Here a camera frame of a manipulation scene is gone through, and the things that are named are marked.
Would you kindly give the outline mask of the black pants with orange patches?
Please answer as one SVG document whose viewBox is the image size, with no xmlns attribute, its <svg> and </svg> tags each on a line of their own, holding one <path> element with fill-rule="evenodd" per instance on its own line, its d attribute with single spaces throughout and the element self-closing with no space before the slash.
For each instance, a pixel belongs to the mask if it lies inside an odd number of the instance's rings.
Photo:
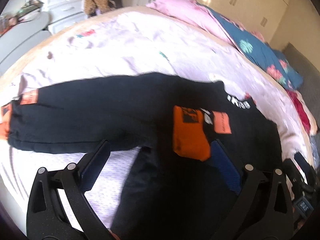
<svg viewBox="0 0 320 240">
<path fill-rule="evenodd" d="M 1 109 L 1 137 L 23 151 L 140 152 L 111 230 L 120 239 L 210 239 L 237 200 L 210 150 L 242 165 L 282 167 L 277 125 L 255 101 L 202 83 L 150 73 L 76 80 L 32 90 Z"/>
</svg>

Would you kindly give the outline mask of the red and cream pillow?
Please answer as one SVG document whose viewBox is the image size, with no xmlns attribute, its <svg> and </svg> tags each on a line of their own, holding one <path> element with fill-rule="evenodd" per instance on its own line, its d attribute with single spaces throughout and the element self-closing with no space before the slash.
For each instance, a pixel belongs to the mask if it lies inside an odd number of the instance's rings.
<svg viewBox="0 0 320 240">
<path fill-rule="evenodd" d="M 303 100 L 302 95 L 297 90 L 286 90 L 286 92 L 294 104 L 306 133 L 309 136 L 315 136 L 318 132 L 318 125 L 315 117 Z"/>
</svg>

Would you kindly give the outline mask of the grey upholstered headboard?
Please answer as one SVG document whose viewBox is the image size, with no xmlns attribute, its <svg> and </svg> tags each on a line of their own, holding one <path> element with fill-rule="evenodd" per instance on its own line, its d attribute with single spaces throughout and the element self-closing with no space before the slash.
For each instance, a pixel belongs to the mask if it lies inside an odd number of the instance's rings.
<svg viewBox="0 0 320 240">
<path fill-rule="evenodd" d="M 283 53 L 293 69 L 303 77 L 298 91 L 319 125 L 319 70 L 291 43 L 287 44 Z"/>
</svg>

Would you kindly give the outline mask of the blue floral duvet pink lining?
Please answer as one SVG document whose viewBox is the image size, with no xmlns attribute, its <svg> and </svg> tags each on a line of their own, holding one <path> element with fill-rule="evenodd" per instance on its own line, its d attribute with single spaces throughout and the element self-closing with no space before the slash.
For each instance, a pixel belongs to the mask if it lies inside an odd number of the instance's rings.
<svg viewBox="0 0 320 240">
<path fill-rule="evenodd" d="M 297 90 L 303 83 L 303 77 L 290 66 L 283 53 L 272 49 L 260 35 L 247 31 L 241 23 L 221 15 L 197 0 L 155 0 L 146 6 L 199 27 L 234 46 L 285 89 Z"/>
</svg>

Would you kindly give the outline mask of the grey ironing board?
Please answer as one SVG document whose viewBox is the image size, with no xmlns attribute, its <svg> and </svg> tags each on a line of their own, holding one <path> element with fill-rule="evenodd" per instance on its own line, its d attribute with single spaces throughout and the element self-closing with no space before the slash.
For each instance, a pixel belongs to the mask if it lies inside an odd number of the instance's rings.
<svg viewBox="0 0 320 240">
<path fill-rule="evenodd" d="M 51 36 L 46 30 L 50 16 L 39 13 L 34 20 L 20 23 L 1 37 L 1 75 L 19 58 Z"/>
</svg>

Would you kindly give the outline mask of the white drawer dresser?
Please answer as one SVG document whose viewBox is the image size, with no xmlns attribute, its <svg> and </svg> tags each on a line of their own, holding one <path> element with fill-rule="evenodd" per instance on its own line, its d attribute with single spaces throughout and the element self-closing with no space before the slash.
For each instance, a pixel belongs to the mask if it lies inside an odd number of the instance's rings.
<svg viewBox="0 0 320 240">
<path fill-rule="evenodd" d="M 87 19 L 84 13 L 84 0 L 39 0 L 42 11 L 49 14 L 48 31 L 51 34 Z"/>
</svg>

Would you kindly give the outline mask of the brown plush toy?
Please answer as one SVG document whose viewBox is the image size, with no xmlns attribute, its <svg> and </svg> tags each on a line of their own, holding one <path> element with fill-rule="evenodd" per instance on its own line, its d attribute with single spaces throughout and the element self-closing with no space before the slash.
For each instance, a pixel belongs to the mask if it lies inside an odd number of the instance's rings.
<svg viewBox="0 0 320 240">
<path fill-rule="evenodd" d="M 102 14 L 109 12 L 108 0 L 84 0 L 84 13 L 87 16 L 95 14 L 97 10 Z"/>
</svg>

